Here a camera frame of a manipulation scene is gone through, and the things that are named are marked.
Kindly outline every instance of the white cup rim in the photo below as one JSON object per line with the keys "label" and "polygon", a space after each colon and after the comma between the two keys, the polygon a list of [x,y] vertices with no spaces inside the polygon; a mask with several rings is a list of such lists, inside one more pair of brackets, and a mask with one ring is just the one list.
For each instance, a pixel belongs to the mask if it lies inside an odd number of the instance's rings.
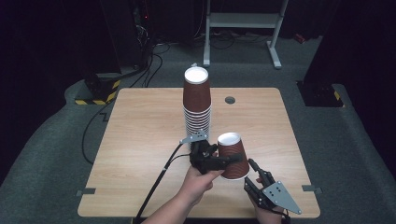
{"label": "white cup rim", "polygon": [[219,145],[232,146],[241,141],[241,134],[239,133],[224,133],[218,137]]}
{"label": "white cup rim", "polygon": [[203,67],[194,66],[184,72],[184,78],[190,84],[202,84],[207,81],[209,74]]}
{"label": "white cup rim", "polygon": [[250,173],[250,171],[247,171],[247,174],[245,174],[245,175],[242,176],[242,177],[236,178],[236,179],[229,179],[229,178],[226,178],[226,177],[224,177],[224,176],[221,176],[221,177],[222,177],[223,179],[225,179],[225,180],[235,181],[235,180],[245,179],[245,177],[247,177],[249,173]]}

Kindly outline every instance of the black cable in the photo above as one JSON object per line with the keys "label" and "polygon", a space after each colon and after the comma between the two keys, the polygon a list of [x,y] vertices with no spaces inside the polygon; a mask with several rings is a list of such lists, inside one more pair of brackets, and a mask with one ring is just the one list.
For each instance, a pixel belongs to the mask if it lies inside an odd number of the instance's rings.
{"label": "black cable", "polygon": [[105,108],[107,108],[109,105],[111,105],[114,102],[114,99],[108,103],[107,105],[103,106],[98,112],[96,112],[95,115],[92,116],[92,118],[90,119],[90,121],[88,122],[87,126],[85,127],[84,133],[82,134],[82,140],[81,140],[81,152],[82,152],[82,156],[84,157],[85,161],[87,163],[90,163],[93,165],[93,161],[90,161],[87,157],[87,155],[85,154],[85,147],[84,147],[84,142],[85,142],[85,135],[87,134],[88,128],[90,127],[92,121],[94,118],[96,118],[96,116],[98,116]]}
{"label": "black cable", "polygon": [[142,78],[149,71],[151,65],[152,65],[152,57],[151,57],[151,60],[148,64],[146,71],[131,86],[129,86],[129,88],[132,88],[134,86],[134,84],[136,84],[140,80],[140,78]]}
{"label": "black cable", "polygon": [[255,43],[260,43],[262,41],[268,40],[268,38],[270,37],[269,35],[257,35],[257,36],[248,36],[248,37],[254,37],[254,39],[251,40],[240,40],[238,38],[242,38],[242,37],[246,37],[246,36],[239,36],[236,38],[235,42],[237,43],[247,43],[247,44],[255,44]]}
{"label": "black cable", "polygon": [[235,43],[235,38],[234,38],[232,35],[229,35],[229,38],[224,39],[224,40],[219,39],[219,38],[216,38],[216,39],[219,40],[219,41],[229,41],[229,40],[232,40],[232,42],[231,42],[231,44],[230,44],[229,46],[224,47],[224,48],[216,47],[212,42],[210,42],[210,47],[212,47],[212,48],[214,48],[214,49],[228,49],[228,48],[230,48],[230,47]]}
{"label": "black cable", "polygon": [[197,32],[195,32],[194,37],[196,37],[196,36],[199,34],[199,32],[201,31],[201,27],[202,27],[202,24],[203,24],[203,22],[204,22],[204,14],[205,14],[205,1],[202,0],[201,21],[200,21],[200,23],[199,23],[199,27],[198,27],[198,29],[197,29]]}
{"label": "black cable", "polygon": [[286,209],[286,214],[283,213],[283,212],[274,211],[274,210],[272,210],[270,208],[261,208],[261,209],[270,211],[270,212],[272,212],[274,214],[277,214],[277,215],[280,215],[280,216],[284,217],[285,219],[284,219],[284,221],[282,221],[282,223],[284,223],[284,222],[287,223],[287,224],[291,223],[291,219],[290,219],[290,216],[289,216],[289,210],[288,209]]}
{"label": "black cable", "polygon": [[124,74],[124,75],[119,76],[119,77],[112,77],[112,78],[109,78],[109,79],[107,79],[107,80],[109,80],[109,81],[118,81],[118,80],[121,80],[121,79],[124,79],[124,78],[127,78],[127,77],[133,77],[133,76],[136,76],[137,74],[141,73],[141,72],[142,72],[143,70],[145,70],[146,68],[147,68],[147,65],[145,64],[144,66],[141,66],[141,67],[140,67],[138,70],[136,70],[136,71],[133,71],[133,72]]}
{"label": "black cable", "polygon": [[181,146],[183,146],[183,144],[179,144],[174,152],[172,153],[171,157],[169,158],[168,162],[165,164],[165,166],[163,167],[163,170],[161,171],[160,175],[157,177],[157,180],[155,181],[154,185],[151,187],[151,190],[148,193],[148,196],[146,197],[146,200],[143,202],[142,206],[139,209],[139,212],[136,215],[136,218],[134,219],[134,224],[138,224],[140,223],[140,218],[142,216],[143,211],[146,208],[146,205],[149,202],[149,199],[151,198],[152,194],[154,193],[154,190],[158,187],[158,185],[160,184],[161,180],[163,179],[163,176],[165,175],[166,171],[168,170],[171,162],[173,161],[173,158],[175,156],[175,154],[178,152],[178,150],[181,148]]}
{"label": "black cable", "polygon": [[171,160],[171,162],[172,162],[172,161],[174,161],[174,160],[175,160],[175,159],[177,159],[177,158],[180,158],[180,157],[185,157],[185,156],[190,156],[190,154],[182,154],[182,155],[178,155],[178,156],[174,157],[174,158]]}
{"label": "black cable", "polygon": [[147,71],[147,74],[146,74],[146,77],[145,77],[145,80],[143,80],[143,82],[142,82],[142,88],[144,88],[144,87],[146,87],[146,81],[148,80],[148,78],[149,78],[149,72],[150,72],[150,70],[148,70]]}
{"label": "black cable", "polygon": [[158,44],[156,45],[154,48],[159,47],[159,46],[163,46],[166,45],[168,48],[166,50],[160,51],[160,52],[155,52],[154,54],[163,54],[166,51],[168,51],[171,48],[171,45],[169,43],[162,43],[162,44]]}
{"label": "black cable", "polygon": [[161,60],[161,62],[160,62],[160,65],[158,66],[158,68],[154,71],[154,73],[148,79],[148,83],[146,84],[146,88],[149,86],[150,81],[154,78],[155,74],[157,74],[158,70],[160,70],[160,68],[163,66],[163,58],[160,55],[157,55],[157,54],[153,54],[153,55],[157,56]]}

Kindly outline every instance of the dark background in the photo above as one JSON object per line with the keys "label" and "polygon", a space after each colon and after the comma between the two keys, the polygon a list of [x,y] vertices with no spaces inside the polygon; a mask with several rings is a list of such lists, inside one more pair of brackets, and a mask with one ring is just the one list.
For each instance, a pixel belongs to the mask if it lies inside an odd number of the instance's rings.
{"label": "dark background", "polygon": [[[82,79],[74,52],[69,48],[67,37],[71,27],[65,21],[64,2],[16,0],[2,1],[0,5],[1,182],[29,137],[64,106],[64,91]],[[92,23],[96,26],[93,30],[103,26],[100,8],[93,7],[99,1],[74,2],[79,8],[76,13],[97,22]],[[153,33],[175,40],[193,38],[201,19],[201,1],[137,2],[147,3]],[[278,1],[227,0],[223,4],[219,0],[213,1],[212,8],[257,12],[262,4],[271,11],[276,10]],[[310,76],[314,82],[325,80],[346,86],[367,133],[393,175],[396,173],[392,141],[396,136],[395,10],[394,0],[295,0],[290,1],[280,33],[285,38],[300,34],[306,39],[325,35],[313,64],[323,64],[322,68],[326,69],[315,70]],[[108,46],[108,42],[103,42],[104,48]]]}

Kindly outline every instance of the brown paper cup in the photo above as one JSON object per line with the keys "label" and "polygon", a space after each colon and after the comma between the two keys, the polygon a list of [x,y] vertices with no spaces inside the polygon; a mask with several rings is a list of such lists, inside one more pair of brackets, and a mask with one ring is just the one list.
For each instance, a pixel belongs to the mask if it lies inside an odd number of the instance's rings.
{"label": "brown paper cup", "polygon": [[235,153],[242,153],[242,161],[229,164],[222,177],[228,180],[245,178],[249,172],[248,157],[239,133],[224,133],[218,138],[219,156],[228,157]]}
{"label": "brown paper cup", "polygon": [[208,73],[204,68],[191,67],[184,73],[183,105],[193,113],[201,113],[211,106]]}

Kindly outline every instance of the robotic arm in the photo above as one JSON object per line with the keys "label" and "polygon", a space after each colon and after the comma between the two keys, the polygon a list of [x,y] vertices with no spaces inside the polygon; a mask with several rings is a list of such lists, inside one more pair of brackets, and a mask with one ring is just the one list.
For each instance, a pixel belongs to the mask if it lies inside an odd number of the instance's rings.
{"label": "robotic arm", "polygon": [[197,168],[201,174],[206,174],[211,170],[225,170],[225,168],[233,163],[242,160],[242,154],[236,153],[230,157],[217,157],[212,154],[218,150],[216,144],[209,145],[206,140],[191,143],[190,163]]}
{"label": "robotic arm", "polygon": [[248,162],[253,170],[259,173],[263,188],[258,189],[248,177],[245,177],[244,190],[258,207],[274,212],[273,208],[280,206],[295,214],[302,213],[282,182],[275,182],[271,173],[261,169],[253,159],[248,159]]}

